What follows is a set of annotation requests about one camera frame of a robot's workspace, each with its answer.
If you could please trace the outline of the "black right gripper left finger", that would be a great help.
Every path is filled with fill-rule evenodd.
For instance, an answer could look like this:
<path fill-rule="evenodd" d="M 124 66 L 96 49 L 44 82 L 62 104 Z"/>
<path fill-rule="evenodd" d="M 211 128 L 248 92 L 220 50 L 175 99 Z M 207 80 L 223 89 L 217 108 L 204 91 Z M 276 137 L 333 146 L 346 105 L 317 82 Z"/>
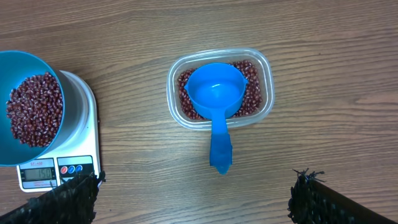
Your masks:
<path fill-rule="evenodd" d="M 1 216 L 1 224 L 80 224 L 95 219 L 95 202 L 99 184 L 105 181 L 105 172 L 99 175 L 77 174 L 47 193 L 30 198 L 24 205 Z"/>

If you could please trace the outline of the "blue plastic measuring scoop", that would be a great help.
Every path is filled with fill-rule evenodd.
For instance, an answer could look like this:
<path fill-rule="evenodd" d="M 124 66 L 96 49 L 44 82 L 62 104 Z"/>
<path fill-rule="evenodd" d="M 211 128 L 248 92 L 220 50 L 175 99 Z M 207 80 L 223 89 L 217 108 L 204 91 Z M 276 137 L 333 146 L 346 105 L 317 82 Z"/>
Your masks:
<path fill-rule="evenodd" d="M 233 147 L 226 119 L 243 103 L 248 81 L 227 63 L 209 63 L 196 69 L 184 89 L 196 112 L 211 121 L 210 165 L 225 175 L 233 163 Z"/>

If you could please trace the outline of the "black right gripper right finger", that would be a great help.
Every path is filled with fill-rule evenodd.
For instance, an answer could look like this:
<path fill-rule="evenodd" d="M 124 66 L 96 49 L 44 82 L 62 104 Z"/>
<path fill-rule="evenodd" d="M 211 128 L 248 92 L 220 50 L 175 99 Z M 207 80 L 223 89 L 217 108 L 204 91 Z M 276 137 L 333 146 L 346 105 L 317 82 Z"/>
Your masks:
<path fill-rule="evenodd" d="M 323 171 L 297 171 L 288 217 L 299 224 L 397 224 L 324 185 Z"/>

